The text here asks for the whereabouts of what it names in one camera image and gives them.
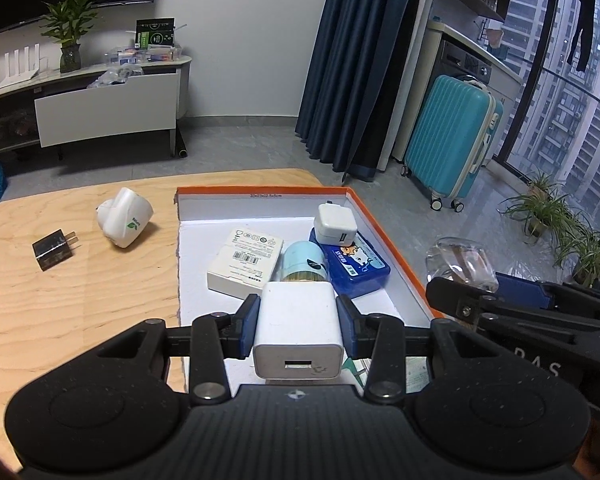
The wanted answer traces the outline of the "teal hard-shell suitcase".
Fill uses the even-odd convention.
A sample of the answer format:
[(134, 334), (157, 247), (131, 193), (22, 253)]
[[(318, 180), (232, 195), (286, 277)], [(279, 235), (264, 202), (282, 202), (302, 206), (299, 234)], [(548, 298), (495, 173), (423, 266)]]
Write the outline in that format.
[(428, 191), (431, 209), (464, 209), (503, 112), (503, 104), (477, 79), (441, 75), (434, 81), (402, 162), (404, 177)]

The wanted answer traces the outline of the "toothpick jar teal lid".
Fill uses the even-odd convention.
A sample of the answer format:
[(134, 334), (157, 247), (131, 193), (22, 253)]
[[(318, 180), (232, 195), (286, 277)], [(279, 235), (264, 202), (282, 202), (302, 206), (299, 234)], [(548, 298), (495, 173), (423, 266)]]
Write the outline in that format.
[(282, 282), (326, 282), (328, 275), (321, 247), (309, 240), (291, 244), (283, 254), (279, 278)]

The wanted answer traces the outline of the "green white carton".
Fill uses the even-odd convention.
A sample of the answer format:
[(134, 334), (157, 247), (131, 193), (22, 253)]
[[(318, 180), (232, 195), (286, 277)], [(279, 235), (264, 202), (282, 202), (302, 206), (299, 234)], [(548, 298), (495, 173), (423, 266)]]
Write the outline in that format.
[[(430, 383), (427, 359), (424, 356), (407, 356), (404, 360), (405, 392), (418, 393)], [(359, 394), (363, 394), (368, 378), (375, 382), (391, 378), (392, 374), (386, 364), (378, 364), (372, 359), (351, 359), (346, 356), (341, 365), (341, 375), (355, 386)]]

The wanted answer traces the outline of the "dark blue curtain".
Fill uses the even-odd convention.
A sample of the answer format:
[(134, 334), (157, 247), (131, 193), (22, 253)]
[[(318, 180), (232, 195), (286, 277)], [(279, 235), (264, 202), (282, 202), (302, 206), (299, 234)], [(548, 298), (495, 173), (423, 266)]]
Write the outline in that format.
[(326, 0), (294, 131), (313, 159), (373, 180), (419, 0)]

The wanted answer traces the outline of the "small white folding-plug charger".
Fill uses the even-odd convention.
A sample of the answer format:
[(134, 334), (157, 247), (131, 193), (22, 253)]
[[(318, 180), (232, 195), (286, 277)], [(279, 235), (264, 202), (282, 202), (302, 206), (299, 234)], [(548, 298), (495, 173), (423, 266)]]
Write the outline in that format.
[(322, 203), (314, 218), (314, 235), (321, 245), (350, 246), (358, 232), (351, 209), (333, 203)]

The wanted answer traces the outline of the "potted bamboo in dark vase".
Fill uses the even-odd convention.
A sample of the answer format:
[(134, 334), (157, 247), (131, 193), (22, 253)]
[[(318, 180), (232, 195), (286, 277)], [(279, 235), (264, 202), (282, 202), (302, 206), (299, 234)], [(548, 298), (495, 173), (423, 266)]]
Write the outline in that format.
[(61, 0), (45, 3), (42, 35), (60, 45), (59, 70), (68, 74), (82, 67), (80, 39), (94, 26), (98, 18), (95, 0)]

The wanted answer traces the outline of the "white USB charger block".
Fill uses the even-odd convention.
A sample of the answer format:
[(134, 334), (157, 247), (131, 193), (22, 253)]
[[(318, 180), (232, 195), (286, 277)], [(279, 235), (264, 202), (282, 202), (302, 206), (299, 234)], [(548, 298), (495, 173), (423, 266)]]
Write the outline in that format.
[(262, 290), (252, 357), (265, 380), (339, 376), (343, 342), (336, 294), (327, 282), (271, 282)]

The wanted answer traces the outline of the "washing machine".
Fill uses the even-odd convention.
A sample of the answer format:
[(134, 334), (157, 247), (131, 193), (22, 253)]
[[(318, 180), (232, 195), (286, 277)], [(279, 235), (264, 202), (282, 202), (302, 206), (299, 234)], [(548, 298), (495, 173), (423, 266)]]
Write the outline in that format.
[(452, 42), (442, 40), (434, 62), (434, 78), (446, 75), (463, 80), (475, 79), (488, 84), (491, 79), (491, 65)]

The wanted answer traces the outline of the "spider plant on floor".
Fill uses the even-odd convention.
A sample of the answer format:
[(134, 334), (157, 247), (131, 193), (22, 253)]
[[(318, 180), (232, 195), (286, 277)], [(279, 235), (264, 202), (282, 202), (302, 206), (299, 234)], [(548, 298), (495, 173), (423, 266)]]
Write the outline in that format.
[(583, 211), (570, 205), (570, 195), (551, 176), (540, 172), (528, 188), (501, 202), (500, 214), (519, 221), (524, 235), (550, 237), (553, 264), (585, 288), (600, 291), (600, 230)]

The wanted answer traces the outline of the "white four-antenna router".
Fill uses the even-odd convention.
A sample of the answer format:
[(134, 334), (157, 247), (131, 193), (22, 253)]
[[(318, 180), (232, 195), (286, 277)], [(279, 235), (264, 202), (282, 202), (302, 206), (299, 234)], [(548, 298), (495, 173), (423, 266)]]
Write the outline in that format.
[(16, 49), (4, 54), (5, 77), (0, 89), (31, 80), (40, 70), (40, 45), (33, 48), (25, 46), (22, 51)]

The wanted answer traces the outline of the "white plug-in device leaf logo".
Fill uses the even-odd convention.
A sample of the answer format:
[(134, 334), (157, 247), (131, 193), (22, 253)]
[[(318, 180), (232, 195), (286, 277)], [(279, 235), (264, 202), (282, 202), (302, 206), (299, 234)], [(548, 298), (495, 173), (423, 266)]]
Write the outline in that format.
[(96, 208), (96, 220), (108, 240), (121, 249), (129, 248), (148, 226), (154, 208), (130, 188), (120, 188), (114, 198)]

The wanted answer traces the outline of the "white flat product box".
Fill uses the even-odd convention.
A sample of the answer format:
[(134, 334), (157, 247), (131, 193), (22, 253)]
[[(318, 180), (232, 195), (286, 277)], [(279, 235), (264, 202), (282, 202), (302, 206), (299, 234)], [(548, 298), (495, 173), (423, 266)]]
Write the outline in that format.
[(234, 229), (208, 266), (208, 289), (238, 299), (260, 295), (272, 280), (283, 244), (280, 237)]

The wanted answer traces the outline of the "clear plastic case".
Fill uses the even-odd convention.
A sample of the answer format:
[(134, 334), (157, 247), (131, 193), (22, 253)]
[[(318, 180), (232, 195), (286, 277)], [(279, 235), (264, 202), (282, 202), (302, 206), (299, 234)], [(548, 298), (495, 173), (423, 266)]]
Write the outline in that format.
[(486, 250), (473, 240), (439, 238), (428, 249), (425, 263), (428, 282), (445, 278), (487, 292), (498, 290), (498, 279)]

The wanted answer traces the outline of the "orange-rimmed white box lid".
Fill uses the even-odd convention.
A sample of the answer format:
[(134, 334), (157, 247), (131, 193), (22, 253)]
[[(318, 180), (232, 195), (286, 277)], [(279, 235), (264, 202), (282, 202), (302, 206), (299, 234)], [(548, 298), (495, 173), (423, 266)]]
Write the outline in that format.
[(425, 299), (425, 289), (362, 200), (350, 188), (306, 186), (221, 186), (186, 188), (176, 193), (178, 204), (178, 320), (185, 326), (212, 312), (234, 312), (236, 297), (208, 287), (212, 261), (235, 233), (260, 234), (291, 244), (307, 240), (322, 203), (347, 207), (358, 232), (390, 269), (387, 283), (354, 303), (363, 313), (402, 318), (407, 326), (427, 327), (438, 315)]

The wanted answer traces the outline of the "white TV cabinet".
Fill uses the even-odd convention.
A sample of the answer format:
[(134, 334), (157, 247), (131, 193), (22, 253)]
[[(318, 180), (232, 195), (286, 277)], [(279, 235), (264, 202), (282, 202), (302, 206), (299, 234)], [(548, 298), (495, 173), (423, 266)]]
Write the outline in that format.
[(93, 65), (63, 74), (51, 70), (0, 89), (0, 154), (38, 145), (166, 131), (173, 157), (186, 147), (180, 120), (187, 112), (189, 65), (176, 60), (140, 63), (143, 73), (121, 84), (94, 88), (91, 84), (110, 70)]

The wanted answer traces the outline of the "black green display card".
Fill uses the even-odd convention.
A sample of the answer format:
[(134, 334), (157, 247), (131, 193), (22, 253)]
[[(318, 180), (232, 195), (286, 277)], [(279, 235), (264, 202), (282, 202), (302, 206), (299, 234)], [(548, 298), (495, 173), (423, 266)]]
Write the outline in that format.
[(174, 30), (174, 18), (140, 18), (135, 24), (134, 47), (173, 47)]

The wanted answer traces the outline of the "black USB charger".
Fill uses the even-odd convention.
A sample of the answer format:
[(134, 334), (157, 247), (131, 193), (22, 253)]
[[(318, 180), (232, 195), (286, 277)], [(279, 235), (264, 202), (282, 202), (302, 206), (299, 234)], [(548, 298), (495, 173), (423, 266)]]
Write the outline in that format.
[(47, 271), (73, 256), (73, 246), (78, 241), (75, 232), (61, 230), (50, 233), (32, 244), (35, 260), (42, 271)]

